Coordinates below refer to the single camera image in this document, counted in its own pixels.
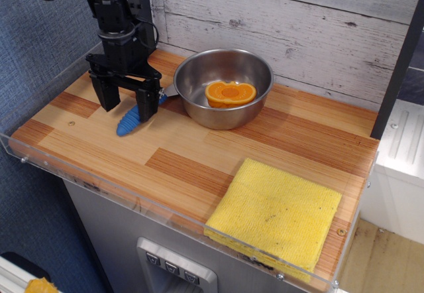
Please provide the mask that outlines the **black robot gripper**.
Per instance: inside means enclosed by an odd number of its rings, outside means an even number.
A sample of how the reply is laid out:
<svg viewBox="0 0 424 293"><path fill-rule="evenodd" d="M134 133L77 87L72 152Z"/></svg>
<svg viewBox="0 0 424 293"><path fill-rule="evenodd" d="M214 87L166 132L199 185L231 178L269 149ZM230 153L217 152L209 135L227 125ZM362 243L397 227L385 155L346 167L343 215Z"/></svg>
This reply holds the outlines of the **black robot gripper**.
<svg viewBox="0 0 424 293"><path fill-rule="evenodd" d="M104 110L120 104L119 88L136 92L138 116L147 122L158 111L161 73L148 63L156 50L157 34L107 34L101 32L103 53L88 54L93 88Z"/></svg>

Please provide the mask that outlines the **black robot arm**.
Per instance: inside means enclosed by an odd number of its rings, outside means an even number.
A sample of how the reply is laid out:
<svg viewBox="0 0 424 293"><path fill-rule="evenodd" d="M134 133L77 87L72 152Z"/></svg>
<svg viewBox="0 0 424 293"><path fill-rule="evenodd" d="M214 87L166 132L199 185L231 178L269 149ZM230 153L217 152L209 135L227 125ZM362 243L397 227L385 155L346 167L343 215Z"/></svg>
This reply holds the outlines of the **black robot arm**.
<svg viewBox="0 0 424 293"><path fill-rule="evenodd" d="M148 63L158 32L150 0L87 0L99 27L102 54L88 54L90 78L104 110L120 104L119 90L136 95L138 116L148 121L158 110L161 73Z"/></svg>

